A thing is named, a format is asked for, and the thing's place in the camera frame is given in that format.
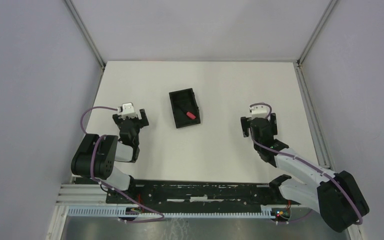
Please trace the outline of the red handled screwdriver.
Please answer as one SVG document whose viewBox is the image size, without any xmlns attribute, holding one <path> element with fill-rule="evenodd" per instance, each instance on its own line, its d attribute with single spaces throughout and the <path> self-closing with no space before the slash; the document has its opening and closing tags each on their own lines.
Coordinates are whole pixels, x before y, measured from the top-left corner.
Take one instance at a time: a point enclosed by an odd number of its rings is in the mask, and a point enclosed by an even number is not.
<svg viewBox="0 0 384 240">
<path fill-rule="evenodd" d="M 178 108 L 191 120 L 195 120 L 197 117 L 189 110 L 179 105 Z"/>
</svg>

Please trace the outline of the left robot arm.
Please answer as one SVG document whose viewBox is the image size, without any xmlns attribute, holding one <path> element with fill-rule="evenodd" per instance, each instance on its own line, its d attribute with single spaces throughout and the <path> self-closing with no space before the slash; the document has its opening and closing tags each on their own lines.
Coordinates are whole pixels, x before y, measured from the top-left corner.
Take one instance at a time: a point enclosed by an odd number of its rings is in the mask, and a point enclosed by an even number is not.
<svg viewBox="0 0 384 240">
<path fill-rule="evenodd" d="M 118 135 L 85 134 L 71 161 L 71 172 L 76 176 L 90 178 L 111 190 L 132 191 L 133 176 L 115 167 L 115 162 L 135 163 L 140 153 L 139 133 L 149 125 L 144 109 L 119 109 L 112 119 L 119 130 Z"/>
</svg>

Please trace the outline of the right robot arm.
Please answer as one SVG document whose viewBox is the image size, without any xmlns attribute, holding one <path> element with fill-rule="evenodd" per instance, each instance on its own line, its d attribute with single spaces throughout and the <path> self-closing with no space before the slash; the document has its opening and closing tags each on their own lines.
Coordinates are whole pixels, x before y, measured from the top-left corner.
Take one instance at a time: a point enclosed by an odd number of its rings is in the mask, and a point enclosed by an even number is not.
<svg viewBox="0 0 384 240">
<path fill-rule="evenodd" d="M 259 157 L 286 172 L 269 184 L 277 195 L 319 213 L 324 222 L 339 233 L 363 223 L 370 208 L 351 173 L 313 164 L 276 139 L 274 113 L 269 117 L 243 116 L 240 124 L 243 136 L 251 138 Z"/>
</svg>

